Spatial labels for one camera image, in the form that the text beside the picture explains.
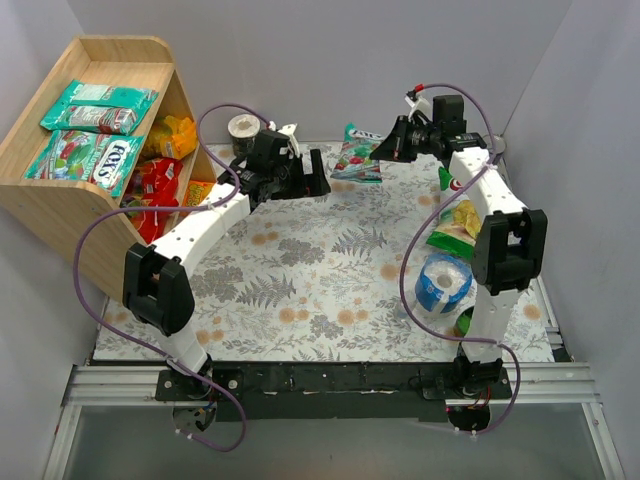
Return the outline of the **Fox's mint blossom candy bag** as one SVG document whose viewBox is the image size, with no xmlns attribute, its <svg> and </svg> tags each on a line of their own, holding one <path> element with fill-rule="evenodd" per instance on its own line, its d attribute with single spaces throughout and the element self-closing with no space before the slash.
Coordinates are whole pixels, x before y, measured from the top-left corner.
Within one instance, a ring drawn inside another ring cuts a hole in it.
<svg viewBox="0 0 640 480">
<path fill-rule="evenodd" d="M 348 124 L 344 130 L 344 141 L 331 177 L 357 183 L 379 184 L 382 182 L 380 163 L 370 158 L 384 137 L 361 130 Z"/>
</svg>

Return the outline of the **small orange candy bag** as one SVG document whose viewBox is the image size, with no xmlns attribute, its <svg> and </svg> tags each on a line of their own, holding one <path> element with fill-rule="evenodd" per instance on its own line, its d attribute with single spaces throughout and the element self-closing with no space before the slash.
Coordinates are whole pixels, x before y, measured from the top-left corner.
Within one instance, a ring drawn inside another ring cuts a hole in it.
<svg viewBox="0 0 640 480">
<path fill-rule="evenodd" d="M 214 183 L 190 180 L 185 189 L 182 206 L 195 207 L 200 205 L 214 188 Z"/>
</svg>

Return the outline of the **orange Lot 100 mango gummy bag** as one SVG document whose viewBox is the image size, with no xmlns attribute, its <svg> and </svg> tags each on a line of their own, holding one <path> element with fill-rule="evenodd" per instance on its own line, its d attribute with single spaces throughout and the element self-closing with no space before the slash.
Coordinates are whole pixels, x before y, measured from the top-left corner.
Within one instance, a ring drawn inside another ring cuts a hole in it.
<svg viewBox="0 0 640 480">
<path fill-rule="evenodd" d="M 195 150 L 197 143 L 196 124 L 190 117 L 167 115 L 155 119 L 142 155 L 181 160 Z"/>
</svg>

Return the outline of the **red Lot 100 fruit gummy bag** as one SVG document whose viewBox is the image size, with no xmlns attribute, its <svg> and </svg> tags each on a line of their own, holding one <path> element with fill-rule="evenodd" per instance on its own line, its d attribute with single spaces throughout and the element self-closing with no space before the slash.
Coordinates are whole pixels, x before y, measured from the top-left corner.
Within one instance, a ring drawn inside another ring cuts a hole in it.
<svg viewBox="0 0 640 480">
<path fill-rule="evenodd" d="M 157 157 L 139 162 L 125 190 L 124 200 L 167 205 L 175 200 L 182 171 L 181 160 Z"/>
</svg>

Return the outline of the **teal fox's bag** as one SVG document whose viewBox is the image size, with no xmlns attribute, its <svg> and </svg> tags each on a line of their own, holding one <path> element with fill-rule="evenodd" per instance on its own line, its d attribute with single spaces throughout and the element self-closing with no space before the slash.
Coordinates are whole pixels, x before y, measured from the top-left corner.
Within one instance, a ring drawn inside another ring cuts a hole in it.
<svg viewBox="0 0 640 480">
<path fill-rule="evenodd" d="M 24 178 L 85 181 L 119 197 L 144 140 L 142 136 L 55 130 Z"/>
<path fill-rule="evenodd" d="M 131 135 L 157 96 L 158 92 L 149 88 L 72 80 L 44 115 L 40 126 L 48 131 Z"/>
</svg>

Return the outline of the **teal Fox's bag back side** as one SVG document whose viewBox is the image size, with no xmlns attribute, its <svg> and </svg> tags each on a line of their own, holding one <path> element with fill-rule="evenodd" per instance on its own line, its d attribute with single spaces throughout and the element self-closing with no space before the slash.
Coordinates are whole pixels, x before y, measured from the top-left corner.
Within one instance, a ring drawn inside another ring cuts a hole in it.
<svg viewBox="0 0 640 480">
<path fill-rule="evenodd" d="M 149 88 L 72 80 L 44 115 L 40 126 L 48 131 L 131 135 L 157 96 L 158 92 Z"/>
</svg>

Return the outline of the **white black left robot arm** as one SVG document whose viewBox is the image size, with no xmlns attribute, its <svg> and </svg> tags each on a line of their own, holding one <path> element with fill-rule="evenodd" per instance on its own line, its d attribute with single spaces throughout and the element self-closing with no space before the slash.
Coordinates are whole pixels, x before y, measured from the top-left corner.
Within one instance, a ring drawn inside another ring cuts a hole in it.
<svg viewBox="0 0 640 480">
<path fill-rule="evenodd" d="M 186 398 L 201 400 L 212 392 L 206 381 L 213 362 L 191 324 L 195 267 L 260 204 L 329 194 L 319 150 L 311 150 L 310 164 L 306 172 L 289 127 L 262 130 L 248 154 L 226 165 L 196 210 L 151 245 L 134 244 L 128 250 L 123 304 L 155 337 L 168 362 L 171 385 Z"/>
</svg>

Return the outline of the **wooden shelf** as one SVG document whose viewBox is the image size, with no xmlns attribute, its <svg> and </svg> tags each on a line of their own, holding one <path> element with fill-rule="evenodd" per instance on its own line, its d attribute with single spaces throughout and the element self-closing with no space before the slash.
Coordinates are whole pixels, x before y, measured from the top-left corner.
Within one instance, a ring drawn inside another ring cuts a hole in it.
<svg viewBox="0 0 640 480">
<path fill-rule="evenodd" d="M 73 79 L 156 90 L 157 99 L 134 133 L 145 140 L 158 116 L 196 119 L 164 40 L 154 36 L 85 35 L 71 41 L 1 144 L 1 206 L 71 264 L 81 234 L 100 215 L 119 207 L 122 198 L 112 198 L 84 181 L 24 178 L 50 138 L 50 132 L 39 123 Z M 189 180 L 216 180 L 203 148 L 196 147 L 183 162 L 178 200 L 183 198 Z M 120 301 L 125 254 L 136 242 L 143 243 L 143 239 L 126 216 L 101 222 L 84 242 L 80 273 Z"/>
</svg>

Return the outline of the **dark tape roll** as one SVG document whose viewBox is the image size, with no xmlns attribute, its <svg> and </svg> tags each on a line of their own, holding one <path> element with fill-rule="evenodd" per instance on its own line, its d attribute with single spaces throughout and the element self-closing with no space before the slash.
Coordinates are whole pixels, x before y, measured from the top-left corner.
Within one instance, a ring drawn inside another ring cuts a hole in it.
<svg viewBox="0 0 640 480">
<path fill-rule="evenodd" d="M 237 115 L 228 122 L 227 130 L 231 136 L 232 149 L 236 157 L 251 152 L 260 129 L 259 118 L 252 114 Z"/>
</svg>

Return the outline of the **tin can orange label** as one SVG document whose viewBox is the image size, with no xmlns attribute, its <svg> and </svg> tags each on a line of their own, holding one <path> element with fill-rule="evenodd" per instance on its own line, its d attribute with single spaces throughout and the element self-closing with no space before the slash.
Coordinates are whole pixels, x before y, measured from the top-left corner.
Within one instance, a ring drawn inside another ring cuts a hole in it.
<svg viewBox="0 0 640 480">
<path fill-rule="evenodd" d="M 502 136 L 494 135 L 492 144 L 496 155 L 503 154 L 506 151 L 506 140 Z"/>
</svg>

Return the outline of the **floral patterned table mat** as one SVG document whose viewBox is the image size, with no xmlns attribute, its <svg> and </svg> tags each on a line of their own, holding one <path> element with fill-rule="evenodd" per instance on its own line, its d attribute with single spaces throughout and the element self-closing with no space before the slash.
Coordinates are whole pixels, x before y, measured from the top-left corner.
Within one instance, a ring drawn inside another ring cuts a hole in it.
<svg viewBox="0 0 640 480">
<path fill-rule="evenodd" d="M 455 317 L 402 305 L 430 254 L 438 168 L 385 162 L 379 184 L 262 204 L 194 272 L 199 344 L 218 361 L 451 361 Z"/>
</svg>

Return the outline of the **green white Chuba chips bag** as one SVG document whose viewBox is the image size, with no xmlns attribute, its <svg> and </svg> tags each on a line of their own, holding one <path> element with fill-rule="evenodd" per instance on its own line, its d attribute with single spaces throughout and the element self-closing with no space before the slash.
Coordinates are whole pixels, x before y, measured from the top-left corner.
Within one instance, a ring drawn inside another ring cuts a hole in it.
<svg viewBox="0 0 640 480">
<path fill-rule="evenodd" d="M 448 204 L 439 214 L 426 244 L 470 262 L 481 222 L 466 193 Z"/>
</svg>

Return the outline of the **green glass bottle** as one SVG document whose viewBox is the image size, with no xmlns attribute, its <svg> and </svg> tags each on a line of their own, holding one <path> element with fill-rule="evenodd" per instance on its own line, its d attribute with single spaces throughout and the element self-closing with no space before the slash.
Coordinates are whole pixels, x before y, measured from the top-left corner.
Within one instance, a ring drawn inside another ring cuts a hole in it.
<svg viewBox="0 0 640 480">
<path fill-rule="evenodd" d="M 453 332 L 456 337 L 464 338 L 467 335 L 471 325 L 473 313 L 474 308 L 469 307 L 457 317 L 453 327 Z"/>
</svg>

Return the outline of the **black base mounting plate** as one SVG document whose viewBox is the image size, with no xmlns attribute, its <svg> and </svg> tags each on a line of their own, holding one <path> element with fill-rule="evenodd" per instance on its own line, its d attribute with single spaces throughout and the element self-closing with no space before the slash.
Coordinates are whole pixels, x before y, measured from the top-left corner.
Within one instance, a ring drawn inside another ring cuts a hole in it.
<svg viewBox="0 0 640 480">
<path fill-rule="evenodd" d="M 505 370 L 463 376 L 450 362 L 215 362 L 215 392 L 168 367 L 158 375 L 155 398 L 176 405 L 212 403 L 220 422 L 250 420 L 417 419 L 444 422 L 445 403 L 479 396 L 509 400 L 514 376 Z"/>
</svg>

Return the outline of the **aluminium frame rail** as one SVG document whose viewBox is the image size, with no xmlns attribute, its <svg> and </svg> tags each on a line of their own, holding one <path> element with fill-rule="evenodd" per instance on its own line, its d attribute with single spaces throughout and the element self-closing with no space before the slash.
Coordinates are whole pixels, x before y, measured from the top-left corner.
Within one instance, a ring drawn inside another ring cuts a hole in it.
<svg viewBox="0 0 640 480">
<path fill-rule="evenodd" d="M 509 400 L 445 403 L 417 419 L 220 422 L 155 398 L 157 361 L 73 369 L 48 479 L 620 479 L 623 468 L 585 363 L 506 364 Z"/>
</svg>

